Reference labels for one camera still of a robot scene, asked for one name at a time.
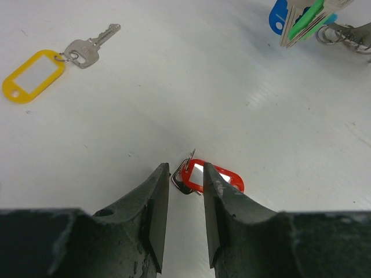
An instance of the silver key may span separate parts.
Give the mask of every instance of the silver key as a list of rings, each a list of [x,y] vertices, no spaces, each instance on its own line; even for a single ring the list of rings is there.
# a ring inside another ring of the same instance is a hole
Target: silver key
[[[64,55],[69,59],[74,59],[72,62],[79,68],[87,68],[94,64],[99,59],[98,50],[100,46],[108,41],[114,34],[121,29],[120,24],[110,24],[109,28],[99,34],[97,38],[89,38],[86,41],[77,39],[70,43],[64,51]],[[85,62],[80,63],[76,59],[76,55],[82,57]]]
[[[296,20],[304,13],[306,7],[312,6],[316,0],[288,0],[288,16],[285,21],[285,26],[282,31],[281,41],[279,45],[286,46],[288,44],[288,36],[291,28]]]
[[[287,45],[292,47],[302,37],[304,37],[310,30],[312,30],[318,23],[320,23],[325,17],[330,16],[334,12],[338,12],[352,4],[354,0],[325,0],[323,3],[323,9],[315,16],[313,21],[302,31],[300,31]]]

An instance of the white table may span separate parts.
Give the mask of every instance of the white table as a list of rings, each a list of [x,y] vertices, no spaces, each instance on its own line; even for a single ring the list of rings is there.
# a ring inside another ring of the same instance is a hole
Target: white table
[[[0,96],[0,207],[89,213],[196,157],[273,210],[371,209],[371,65],[315,39],[279,47],[274,0],[0,1],[0,78],[41,49],[122,29],[33,102]],[[370,21],[368,0],[339,13]],[[161,277],[214,277],[203,199],[170,185]]]

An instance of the yellow plastic frame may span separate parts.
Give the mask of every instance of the yellow plastic frame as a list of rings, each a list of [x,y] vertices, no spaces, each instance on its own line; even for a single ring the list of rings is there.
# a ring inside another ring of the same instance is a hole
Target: yellow plastic frame
[[[46,78],[35,90],[32,92],[26,92],[20,86],[18,86],[14,80],[24,73],[30,66],[32,66],[37,60],[39,60],[42,56],[46,56],[50,59],[54,64],[58,66],[58,69],[55,70],[48,78]],[[64,71],[65,63],[59,62],[54,59],[57,56],[59,59],[62,59],[61,55],[57,52],[52,50],[41,50],[35,53],[31,58],[29,58],[23,65],[21,65],[18,69],[15,70],[12,74],[10,74],[7,78],[5,78],[2,84],[2,90],[4,95],[10,101],[15,103],[29,103],[35,97],[37,97],[42,91],[44,91],[50,84],[52,84]],[[13,97],[12,93],[14,91],[18,91],[19,95],[17,97]]]

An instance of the key tag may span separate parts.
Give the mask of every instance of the key tag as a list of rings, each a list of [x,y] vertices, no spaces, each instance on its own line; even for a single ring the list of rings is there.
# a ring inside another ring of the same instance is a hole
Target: key tag
[[[52,50],[35,53],[5,78],[2,84],[5,97],[15,103],[29,103],[64,72],[65,63],[73,62],[79,68],[87,68],[94,64],[99,59],[97,51],[100,46],[120,29],[119,24],[110,24],[98,38],[73,41],[63,53]]]
[[[203,193],[203,166],[205,165],[205,161],[201,159],[193,159],[194,153],[195,149],[181,167],[181,179],[184,185],[188,188]],[[225,181],[241,192],[245,190],[242,178],[239,175],[219,166],[214,165],[214,167]]]

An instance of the red key tag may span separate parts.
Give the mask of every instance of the red key tag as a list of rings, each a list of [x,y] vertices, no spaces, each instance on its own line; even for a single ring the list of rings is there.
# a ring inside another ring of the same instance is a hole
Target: red key tag
[[[181,179],[184,182],[184,184],[190,189],[196,190],[201,193],[203,193],[202,174],[203,174],[204,165],[205,165],[205,161],[203,160],[191,159],[189,160],[189,163],[186,163],[181,168],[181,171],[180,171]],[[238,174],[235,174],[219,166],[214,165],[214,167],[219,172],[219,174],[232,186],[236,187],[241,192],[245,190],[245,186],[243,184],[242,178]]]

